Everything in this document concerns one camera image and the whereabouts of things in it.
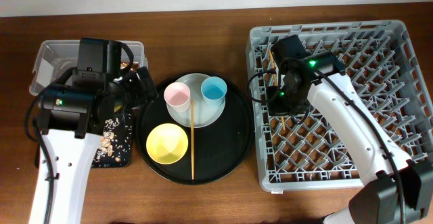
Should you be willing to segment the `gold snack wrapper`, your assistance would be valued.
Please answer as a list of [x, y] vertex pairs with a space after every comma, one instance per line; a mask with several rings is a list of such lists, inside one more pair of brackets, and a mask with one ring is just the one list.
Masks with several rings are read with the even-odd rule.
[[[120, 69], [125, 70], [129, 66], [128, 62], [121, 62]], [[133, 62], [131, 65], [131, 71], [136, 71], [139, 67], [139, 62]]]

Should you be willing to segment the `pink cup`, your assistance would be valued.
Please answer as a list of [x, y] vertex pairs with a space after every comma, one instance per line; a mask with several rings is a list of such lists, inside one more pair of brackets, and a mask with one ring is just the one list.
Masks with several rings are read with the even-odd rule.
[[175, 111], [186, 111], [191, 103], [191, 92], [185, 83], [174, 82], [164, 90], [165, 102]]

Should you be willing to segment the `wooden chopstick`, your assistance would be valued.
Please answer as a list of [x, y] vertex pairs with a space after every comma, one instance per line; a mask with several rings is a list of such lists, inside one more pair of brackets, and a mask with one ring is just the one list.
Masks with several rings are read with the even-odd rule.
[[195, 180], [195, 151], [194, 151], [194, 101], [190, 105], [190, 142], [191, 142], [191, 180]]
[[[274, 59], [273, 59], [273, 54], [272, 54], [272, 52], [270, 50], [269, 50], [269, 61], [271, 63], [271, 68], [276, 71], [276, 65], [275, 65], [275, 62], [274, 62]], [[273, 85], [277, 86], [277, 74], [273, 75]], [[282, 129], [283, 129], [283, 131], [285, 131], [286, 130], [286, 124], [285, 124], [284, 117], [281, 116], [280, 119], [281, 119]]]

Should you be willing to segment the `yellow bowl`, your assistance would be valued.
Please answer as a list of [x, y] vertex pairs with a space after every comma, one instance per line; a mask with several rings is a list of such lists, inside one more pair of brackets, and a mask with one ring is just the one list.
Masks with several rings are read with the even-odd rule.
[[146, 139], [146, 152], [159, 164], [173, 164], [186, 154], [189, 140], [178, 125], [164, 123], [151, 130]]

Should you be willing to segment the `blue cup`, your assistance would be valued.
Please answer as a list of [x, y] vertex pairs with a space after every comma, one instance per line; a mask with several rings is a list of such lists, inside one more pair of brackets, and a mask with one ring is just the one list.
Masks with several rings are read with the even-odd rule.
[[227, 93], [226, 82], [218, 76], [211, 76], [202, 82], [200, 87], [204, 102], [208, 106], [220, 106]]

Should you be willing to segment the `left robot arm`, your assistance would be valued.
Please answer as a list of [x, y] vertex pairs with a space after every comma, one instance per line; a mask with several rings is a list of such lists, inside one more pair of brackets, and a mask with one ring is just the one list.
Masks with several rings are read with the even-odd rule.
[[39, 145], [39, 173], [29, 223], [80, 223], [89, 172], [128, 164], [133, 108], [156, 99], [146, 66], [133, 67], [123, 41], [82, 38], [75, 66], [44, 86], [24, 130]]

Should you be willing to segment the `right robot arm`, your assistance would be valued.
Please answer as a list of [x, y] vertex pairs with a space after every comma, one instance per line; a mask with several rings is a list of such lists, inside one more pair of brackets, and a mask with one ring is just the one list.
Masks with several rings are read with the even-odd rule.
[[427, 216], [432, 201], [432, 165], [414, 162], [361, 101], [345, 65], [330, 51], [308, 55], [297, 35], [276, 42], [270, 53], [285, 112], [318, 110], [354, 162], [363, 188], [348, 206], [322, 223], [412, 223]]

